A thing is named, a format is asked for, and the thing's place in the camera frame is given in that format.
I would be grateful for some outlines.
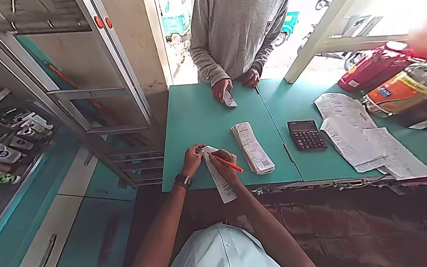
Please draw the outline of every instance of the pen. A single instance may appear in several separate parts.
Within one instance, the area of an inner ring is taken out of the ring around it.
[[[211,155],[211,156],[214,156],[218,161],[220,161],[220,162],[222,162],[222,163],[225,163],[225,164],[227,164],[228,166],[232,167],[234,170],[236,170],[236,171],[239,171],[239,172],[243,173],[243,169],[242,169],[242,168],[240,168],[240,167],[238,167],[238,166],[236,166],[235,164],[230,163],[230,162],[228,162],[228,161],[226,161],[226,160],[222,159],[221,157],[218,157],[218,156],[212,155],[212,153],[210,153],[210,152],[209,152],[208,154],[209,154],[209,155]]]

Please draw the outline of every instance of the smartphone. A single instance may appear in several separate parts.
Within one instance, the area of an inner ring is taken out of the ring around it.
[[[229,91],[225,90],[225,95],[223,96],[223,102],[225,103],[225,106],[228,107],[237,107],[237,103],[235,102],[234,98],[230,94]]]

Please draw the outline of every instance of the person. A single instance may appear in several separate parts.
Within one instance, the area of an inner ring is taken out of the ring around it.
[[[204,144],[196,144],[187,149],[182,171],[176,176],[169,197],[142,241],[133,267],[168,266],[187,188],[200,165],[204,147]],[[235,155],[225,150],[212,155],[233,164],[237,161]],[[210,161],[234,190],[237,195],[234,201],[241,203],[259,241],[240,228],[217,223],[194,232],[171,266],[314,267],[289,232],[241,183],[237,172],[215,157],[210,157]]]
[[[255,87],[286,18],[289,0],[195,0],[190,55],[199,82],[223,102],[232,79]]]

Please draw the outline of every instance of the gray sweatshirt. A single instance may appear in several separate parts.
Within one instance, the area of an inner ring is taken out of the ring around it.
[[[195,0],[190,55],[199,82],[213,86],[251,67],[262,73],[289,0]]]

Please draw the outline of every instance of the green vehicle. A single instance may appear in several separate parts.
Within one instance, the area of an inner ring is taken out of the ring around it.
[[[166,40],[180,44],[189,32],[193,0],[160,0],[159,5]]]
[[[284,20],[281,33],[278,35],[274,42],[274,46],[282,45],[294,32],[294,26],[299,22],[299,11],[288,11],[286,14],[286,19]]]

